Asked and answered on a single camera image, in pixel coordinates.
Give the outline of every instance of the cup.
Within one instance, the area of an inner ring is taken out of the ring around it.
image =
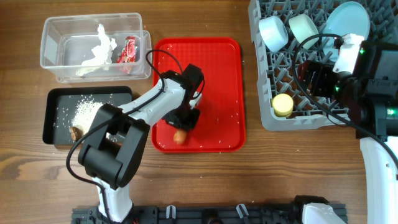
[[[317,27],[306,14],[301,14],[289,19],[289,26],[292,29],[294,37],[300,44],[312,35],[319,34]],[[318,39],[319,38],[315,38],[308,41],[304,44],[303,48],[308,50]]]
[[[287,44],[288,36],[284,23],[277,16],[261,19],[259,22],[261,37],[271,52],[277,52]]]

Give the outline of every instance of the gray dish rack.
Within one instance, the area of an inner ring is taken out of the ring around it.
[[[317,129],[322,126],[332,125],[325,113],[312,105],[306,97],[300,94],[295,88],[293,74],[291,71],[291,58],[299,43],[294,38],[290,30],[290,18],[299,14],[308,15],[319,33],[326,26],[326,20],[333,10],[345,0],[312,0],[312,1],[290,1],[290,0],[251,0],[249,4],[249,21],[251,40],[256,48],[258,81],[257,91],[261,111],[262,125],[270,131],[285,131],[298,129]],[[398,44],[398,0],[361,0],[356,1],[367,10],[371,30],[368,40],[383,41]],[[289,42],[279,52],[272,53],[262,41],[259,31],[260,19],[278,16],[286,26],[289,35]],[[326,42],[317,42],[310,49],[301,49],[297,61],[298,65],[308,60],[327,62],[331,52],[324,54],[322,51]],[[290,118],[279,118],[275,116],[274,109],[271,107],[271,99],[279,93],[290,94],[295,106]],[[317,98],[318,102],[325,107],[332,104],[329,98]],[[348,118],[348,109],[339,105],[331,109],[341,117]],[[330,119],[341,124],[337,119]]]

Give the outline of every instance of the white tissue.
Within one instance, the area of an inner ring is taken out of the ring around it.
[[[109,37],[105,34],[105,29],[102,24],[98,25],[97,31],[98,31],[98,38],[101,41],[101,45],[98,45],[91,50],[94,54],[94,58],[85,60],[84,62],[81,63],[81,65],[90,66],[90,65],[104,65],[112,63],[111,60],[112,51],[117,46],[115,39],[114,38],[109,39]],[[76,75],[83,76],[84,74],[95,71],[97,69],[99,68],[98,67],[82,68],[76,72]]]

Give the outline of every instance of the wood grain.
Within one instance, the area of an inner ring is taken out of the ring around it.
[[[148,141],[131,182],[136,205],[261,204],[307,194],[345,203],[350,223],[366,222],[366,177],[354,130],[262,127],[248,1],[16,2],[0,3],[0,223],[70,223],[72,208],[98,203],[96,189],[67,172],[67,150],[42,142],[47,93],[127,85],[143,94],[151,79],[62,85],[40,67],[40,41],[48,17],[115,12],[140,13],[152,44],[165,37],[227,36],[243,54],[245,146],[230,154],[168,155]],[[72,164],[84,175],[76,156]]]

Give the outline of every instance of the black tray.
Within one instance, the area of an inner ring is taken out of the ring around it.
[[[120,106],[132,101],[131,89],[127,86],[57,88],[49,92],[43,128],[43,142],[54,145],[71,145],[69,126],[75,117],[76,105],[82,98],[94,102]],[[110,136],[110,140],[123,142],[120,136]]]

